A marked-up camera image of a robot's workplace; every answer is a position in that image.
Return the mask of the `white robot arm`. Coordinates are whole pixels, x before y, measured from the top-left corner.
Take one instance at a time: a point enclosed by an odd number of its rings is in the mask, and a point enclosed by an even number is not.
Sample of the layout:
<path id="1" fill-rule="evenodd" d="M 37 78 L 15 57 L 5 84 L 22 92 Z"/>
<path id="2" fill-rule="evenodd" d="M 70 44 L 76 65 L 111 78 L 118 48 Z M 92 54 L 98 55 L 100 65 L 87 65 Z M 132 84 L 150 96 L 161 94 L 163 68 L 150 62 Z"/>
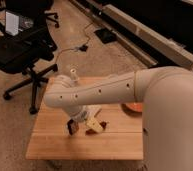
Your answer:
<path id="1" fill-rule="evenodd" d="M 143 104 L 143 157 L 146 171 L 193 171 L 193 72 L 181 67 L 144 69 L 77 85 L 59 75 L 44 103 L 100 133 L 92 105 Z"/>

